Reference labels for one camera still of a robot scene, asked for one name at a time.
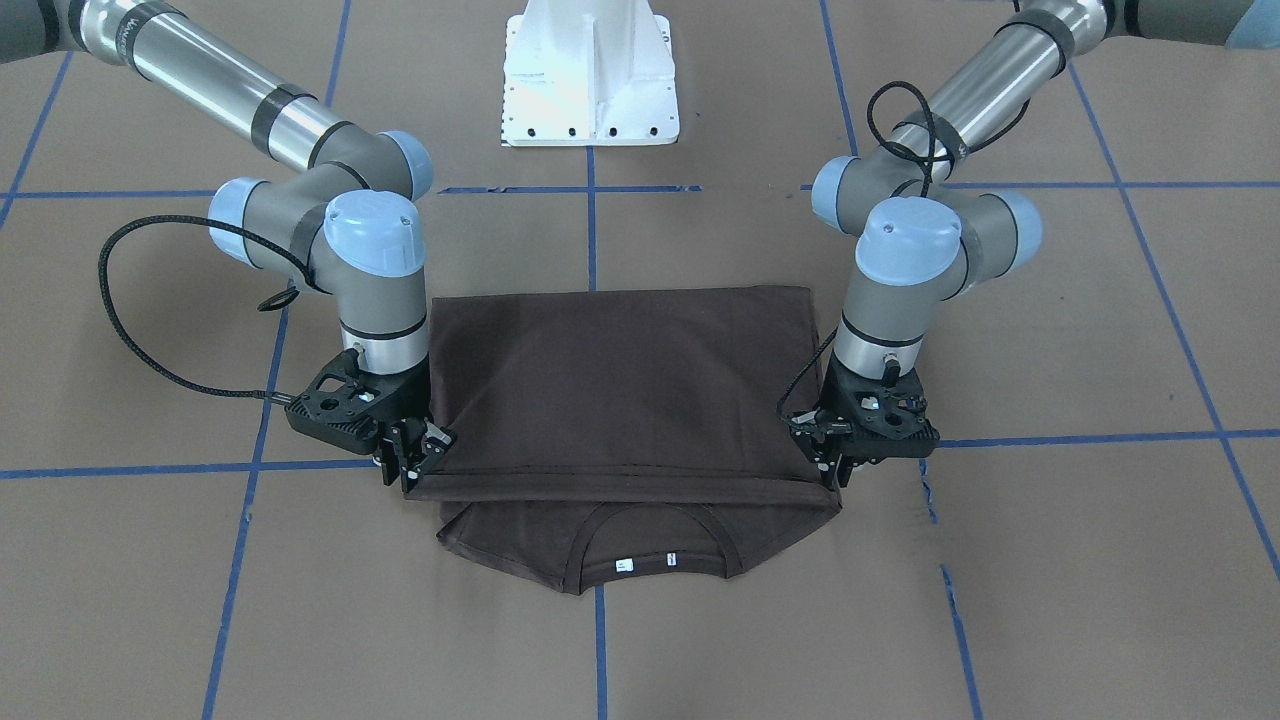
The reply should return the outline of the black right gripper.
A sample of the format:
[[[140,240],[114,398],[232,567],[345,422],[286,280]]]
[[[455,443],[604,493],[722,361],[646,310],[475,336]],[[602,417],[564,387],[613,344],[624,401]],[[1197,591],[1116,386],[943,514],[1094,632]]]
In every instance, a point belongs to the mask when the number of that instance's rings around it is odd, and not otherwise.
[[[410,492],[434,473],[457,434],[430,420],[430,360],[380,375],[360,368],[357,352],[333,357],[288,405],[291,428],[352,454],[370,455],[385,439],[385,486]]]

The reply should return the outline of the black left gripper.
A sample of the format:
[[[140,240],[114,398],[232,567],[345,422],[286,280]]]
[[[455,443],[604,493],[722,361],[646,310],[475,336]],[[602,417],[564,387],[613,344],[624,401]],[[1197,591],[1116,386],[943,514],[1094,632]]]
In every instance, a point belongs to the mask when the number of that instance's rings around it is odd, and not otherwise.
[[[817,405],[787,415],[799,447],[815,462],[827,489],[849,486],[850,462],[890,457],[928,457],[940,433],[925,416],[928,407],[916,372],[890,364],[890,379],[864,378],[829,361]]]

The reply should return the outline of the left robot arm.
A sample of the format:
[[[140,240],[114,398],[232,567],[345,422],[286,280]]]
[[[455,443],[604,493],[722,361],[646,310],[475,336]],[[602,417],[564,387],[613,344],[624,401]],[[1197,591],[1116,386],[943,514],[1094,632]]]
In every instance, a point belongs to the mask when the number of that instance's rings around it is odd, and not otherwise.
[[[1275,1],[1021,1],[984,47],[925,96],[876,149],[826,163],[812,209],[854,240],[840,323],[813,410],[786,416],[829,489],[892,457],[924,459],[940,443],[916,373],[937,307],[1025,265],[1041,249],[1036,205],[1012,191],[964,193],[947,181],[1002,138],[1033,95],[1106,38],[1229,49],[1277,46]]]

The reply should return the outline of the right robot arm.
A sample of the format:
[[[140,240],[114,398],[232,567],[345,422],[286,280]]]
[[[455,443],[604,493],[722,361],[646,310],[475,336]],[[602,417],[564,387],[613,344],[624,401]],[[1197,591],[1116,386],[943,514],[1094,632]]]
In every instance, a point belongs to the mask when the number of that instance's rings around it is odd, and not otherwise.
[[[168,90],[289,169],[283,182],[224,183],[205,217],[155,215],[124,224],[97,261],[108,319],[125,347],[168,380],[224,398],[282,406],[291,428],[369,456],[385,486],[413,491],[449,452],[454,432],[429,407],[428,246],[416,202],[434,181],[424,145],[374,133],[334,113],[165,1],[5,1],[3,60],[86,53]],[[284,277],[260,304],[282,310],[302,293],[335,301],[342,348],[298,393],[202,386],[165,368],[131,337],[115,309],[109,264],[147,225],[205,228],[227,256]]]

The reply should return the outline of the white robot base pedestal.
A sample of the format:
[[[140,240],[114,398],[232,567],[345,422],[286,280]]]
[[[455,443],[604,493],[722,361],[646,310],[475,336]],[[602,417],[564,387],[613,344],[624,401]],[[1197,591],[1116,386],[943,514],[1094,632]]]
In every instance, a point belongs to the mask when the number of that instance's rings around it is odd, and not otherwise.
[[[530,1],[504,38],[504,146],[677,142],[671,24],[650,3]]]

